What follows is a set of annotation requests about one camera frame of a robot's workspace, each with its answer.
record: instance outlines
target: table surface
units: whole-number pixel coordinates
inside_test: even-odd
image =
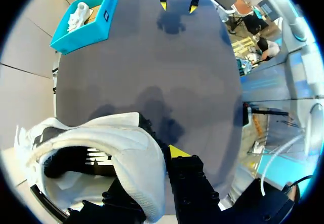
[[[210,0],[118,0],[109,39],[61,57],[57,118],[79,125],[139,111],[167,144],[199,155],[220,197],[241,141],[242,101],[226,28]],[[167,184],[166,214],[174,213]]]

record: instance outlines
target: label on bin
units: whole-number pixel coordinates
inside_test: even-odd
[[[105,13],[103,14],[103,17],[105,18],[106,22],[108,22],[109,15],[108,15],[107,11],[105,11]]]

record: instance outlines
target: teal plastic bin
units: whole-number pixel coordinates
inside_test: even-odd
[[[67,24],[70,14],[73,14],[78,3],[84,2],[89,8],[101,5],[94,22],[86,24],[70,33]],[[62,54],[70,53],[84,46],[108,39],[113,14],[118,0],[76,0],[74,1],[53,35],[50,46]]]

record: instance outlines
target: screw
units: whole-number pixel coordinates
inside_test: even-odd
[[[188,204],[190,204],[190,201],[188,200],[188,198],[183,198],[182,199],[182,204],[188,205]]]
[[[219,193],[211,192],[211,199],[217,199],[219,197]]]
[[[198,173],[198,177],[204,177],[204,175],[205,175],[204,172],[199,172]]]
[[[110,194],[110,192],[103,192],[102,197],[105,199],[111,199],[111,194]]]
[[[264,221],[269,221],[271,219],[271,216],[269,214],[263,216]]]

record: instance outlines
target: white cable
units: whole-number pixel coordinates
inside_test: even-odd
[[[288,148],[289,146],[291,146],[293,143],[295,143],[297,140],[299,140],[300,138],[302,138],[303,135],[298,135],[296,136],[295,138],[291,139],[290,141],[288,141],[286,144],[284,144],[283,146],[280,147],[279,150],[277,150],[273,156],[271,157],[270,161],[268,162],[268,164],[266,165],[264,171],[263,171],[263,174],[262,174],[262,177],[261,177],[261,183],[260,183],[260,186],[261,186],[261,193],[262,193],[262,196],[265,196],[265,192],[264,192],[264,186],[263,186],[263,183],[264,183],[264,177],[265,177],[265,174],[267,173],[267,170],[270,166],[270,164],[272,163],[272,161],[282,152],[284,151],[286,148]]]

